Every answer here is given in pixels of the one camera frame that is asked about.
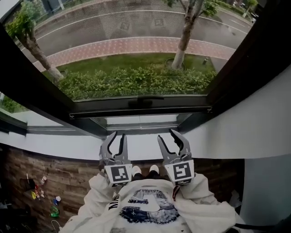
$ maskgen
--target glass pane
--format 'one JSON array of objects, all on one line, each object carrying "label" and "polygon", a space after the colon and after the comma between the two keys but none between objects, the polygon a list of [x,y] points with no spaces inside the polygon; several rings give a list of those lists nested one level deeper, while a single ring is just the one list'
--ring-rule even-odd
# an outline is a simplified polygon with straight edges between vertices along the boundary
[{"label": "glass pane", "polygon": [[73,100],[201,94],[265,4],[25,0],[6,10],[4,24],[26,57]]},{"label": "glass pane", "polygon": [[95,122],[110,131],[135,130],[135,129],[157,129],[173,128],[182,123],[189,114],[169,115],[142,115],[142,116],[119,116],[119,117],[97,117]]},{"label": "glass pane", "polygon": [[17,113],[17,112],[22,112],[22,111],[28,111],[27,108],[15,102],[14,100],[10,99],[9,97],[5,96],[1,92],[0,92],[0,109],[3,112],[7,112],[7,113]]}]

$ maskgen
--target person's leg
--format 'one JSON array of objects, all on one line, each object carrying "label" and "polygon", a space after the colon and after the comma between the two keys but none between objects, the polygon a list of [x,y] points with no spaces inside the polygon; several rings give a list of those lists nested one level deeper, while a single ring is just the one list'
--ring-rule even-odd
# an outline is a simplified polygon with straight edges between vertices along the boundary
[{"label": "person's leg", "polygon": [[132,181],[144,179],[144,177],[141,174],[141,169],[138,166],[134,166],[132,168],[132,176],[133,176]]},{"label": "person's leg", "polygon": [[150,173],[146,176],[146,179],[159,180],[161,178],[160,171],[157,165],[153,165],[150,168]]}]

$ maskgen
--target grass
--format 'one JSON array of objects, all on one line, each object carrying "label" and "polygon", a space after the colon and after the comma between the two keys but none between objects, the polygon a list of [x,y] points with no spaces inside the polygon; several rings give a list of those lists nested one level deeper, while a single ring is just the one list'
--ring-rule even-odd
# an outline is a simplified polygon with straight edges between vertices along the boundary
[{"label": "grass", "polygon": [[[146,68],[154,66],[157,70],[165,67],[165,61],[169,58],[173,58],[175,54],[172,53],[147,53],[147,54],[123,54],[104,56],[98,58],[92,58],[83,61],[72,62],[67,65],[57,67],[60,71],[71,71],[79,73],[94,74],[96,70],[102,70],[106,73],[111,72],[115,67],[121,69],[137,69],[139,67]],[[214,71],[214,66],[209,59],[205,65],[203,65],[205,57],[197,55],[185,55],[184,64],[186,69],[194,68],[197,71]],[[43,74],[51,80],[47,71]]]}]

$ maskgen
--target black pants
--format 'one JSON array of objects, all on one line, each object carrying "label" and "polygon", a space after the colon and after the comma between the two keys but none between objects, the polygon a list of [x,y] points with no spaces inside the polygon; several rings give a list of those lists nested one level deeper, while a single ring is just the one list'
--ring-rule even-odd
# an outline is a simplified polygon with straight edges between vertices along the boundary
[{"label": "black pants", "polygon": [[146,177],[144,177],[142,174],[137,173],[135,174],[135,176],[133,177],[132,181],[135,180],[145,180],[145,179],[154,179],[154,180],[159,180],[161,179],[161,176],[159,173],[157,173],[156,171],[151,171]]}]

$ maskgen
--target window handle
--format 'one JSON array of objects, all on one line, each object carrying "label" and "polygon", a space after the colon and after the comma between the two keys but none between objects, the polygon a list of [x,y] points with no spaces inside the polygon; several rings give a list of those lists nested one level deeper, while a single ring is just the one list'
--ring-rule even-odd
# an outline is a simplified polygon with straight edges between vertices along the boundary
[{"label": "window handle", "polygon": [[136,100],[128,101],[129,108],[149,108],[152,106],[152,100],[163,100],[162,95],[144,95],[138,96]]}]

